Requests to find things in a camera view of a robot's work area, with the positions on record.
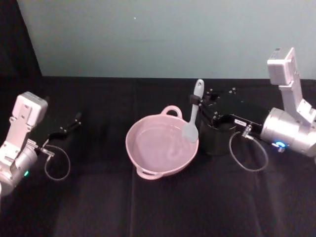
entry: black curtain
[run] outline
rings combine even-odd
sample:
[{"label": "black curtain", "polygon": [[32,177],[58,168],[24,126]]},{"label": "black curtain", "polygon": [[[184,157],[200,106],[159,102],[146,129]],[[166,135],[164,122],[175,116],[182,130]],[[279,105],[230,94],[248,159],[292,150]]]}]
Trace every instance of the black curtain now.
[{"label": "black curtain", "polygon": [[16,0],[0,1],[0,76],[41,76]]}]

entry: blue led light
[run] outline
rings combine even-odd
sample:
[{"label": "blue led light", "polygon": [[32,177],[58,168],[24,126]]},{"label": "blue led light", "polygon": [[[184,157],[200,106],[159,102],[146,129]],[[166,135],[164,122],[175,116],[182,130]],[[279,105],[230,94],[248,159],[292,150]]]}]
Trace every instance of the blue led light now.
[{"label": "blue led light", "polygon": [[283,142],[276,142],[276,145],[279,147],[286,147],[286,145]]}]

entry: cable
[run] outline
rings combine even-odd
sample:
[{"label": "cable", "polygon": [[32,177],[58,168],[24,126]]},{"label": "cable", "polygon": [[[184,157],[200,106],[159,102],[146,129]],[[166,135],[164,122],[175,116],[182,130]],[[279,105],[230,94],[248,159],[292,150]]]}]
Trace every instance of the cable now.
[{"label": "cable", "polygon": [[44,166],[44,172],[45,172],[46,176],[47,176],[49,179],[53,180],[53,181],[62,181],[62,180],[64,180],[64,179],[66,179],[66,178],[68,177],[68,175],[69,175],[69,173],[70,173],[70,169],[71,169],[71,163],[70,163],[69,156],[68,156],[67,153],[66,153],[63,149],[61,149],[60,147],[56,147],[56,146],[54,146],[54,145],[47,145],[47,143],[45,143],[45,147],[52,147],[52,148],[56,148],[56,149],[60,150],[62,153],[65,154],[65,156],[66,156],[66,158],[67,158],[67,161],[68,161],[68,165],[69,165],[69,166],[68,166],[67,174],[66,174],[64,177],[62,177],[62,178],[54,178],[54,177],[50,176],[50,174],[47,172],[47,165],[48,165],[48,162],[49,162],[50,159],[51,159],[51,156],[49,156],[49,157],[47,158],[46,163],[45,163],[45,166]]},{"label": "cable", "polygon": [[269,156],[268,156],[266,150],[264,149],[264,147],[263,147],[255,138],[253,138],[252,141],[254,141],[254,142],[260,147],[260,149],[262,150],[262,152],[263,152],[263,154],[264,154],[264,157],[265,157],[265,160],[266,160],[266,163],[265,163],[261,168],[259,168],[259,169],[249,169],[249,168],[245,167],[244,165],[242,165],[242,164],[240,163],[240,161],[236,158],[236,156],[235,156],[234,153],[233,153],[233,149],[232,149],[232,140],[233,140],[233,138],[234,138],[238,133],[240,133],[240,132],[239,132],[239,131],[238,131],[238,132],[235,132],[235,133],[230,137],[230,139],[229,139],[229,150],[230,150],[231,155],[232,155],[232,157],[234,158],[234,160],[237,162],[237,164],[240,165],[241,168],[243,168],[243,169],[245,169],[245,170],[247,170],[247,171],[250,171],[250,172],[258,172],[258,171],[264,170],[264,169],[268,166],[268,163],[269,163]]}]

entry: white spatula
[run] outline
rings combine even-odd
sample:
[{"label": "white spatula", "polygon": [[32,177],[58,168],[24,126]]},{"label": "white spatula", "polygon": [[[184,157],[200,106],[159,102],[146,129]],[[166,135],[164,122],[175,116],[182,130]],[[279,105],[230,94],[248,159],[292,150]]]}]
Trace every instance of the white spatula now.
[{"label": "white spatula", "polygon": [[[194,95],[202,98],[204,94],[204,81],[198,79],[196,86],[194,87]],[[194,143],[198,140],[198,129],[196,127],[196,118],[198,114],[198,105],[192,105],[191,119],[190,122],[182,128],[182,137],[187,139],[189,142]]]}]

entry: white label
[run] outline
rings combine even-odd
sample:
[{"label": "white label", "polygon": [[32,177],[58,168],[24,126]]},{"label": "white label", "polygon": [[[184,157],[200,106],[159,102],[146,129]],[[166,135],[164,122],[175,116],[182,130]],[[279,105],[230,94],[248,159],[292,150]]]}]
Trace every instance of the white label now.
[{"label": "white label", "polygon": [[243,121],[240,121],[240,120],[238,120],[238,119],[235,119],[235,123],[236,123],[236,124],[239,124],[239,125],[241,125],[241,126],[244,126],[244,127],[247,126],[247,123],[245,123],[245,122],[243,122]]}]

